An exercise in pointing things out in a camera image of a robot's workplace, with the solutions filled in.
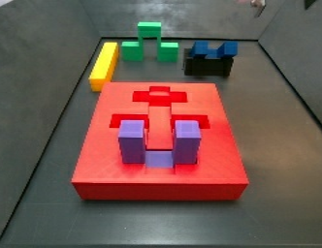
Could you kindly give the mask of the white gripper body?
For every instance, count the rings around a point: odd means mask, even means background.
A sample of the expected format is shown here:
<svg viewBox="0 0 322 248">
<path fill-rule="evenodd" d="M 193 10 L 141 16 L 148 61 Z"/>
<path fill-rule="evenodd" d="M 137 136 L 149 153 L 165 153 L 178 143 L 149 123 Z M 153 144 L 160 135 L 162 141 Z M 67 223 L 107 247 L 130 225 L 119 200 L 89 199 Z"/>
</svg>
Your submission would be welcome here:
<svg viewBox="0 0 322 248">
<path fill-rule="evenodd" d="M 265 0 L 237 0 L 237 2 L 241 4 L 248 3 L 251 7 L 256 9 L 255 17 L 261 15 L 261 12 L 265 8 Z"/>
</svg>

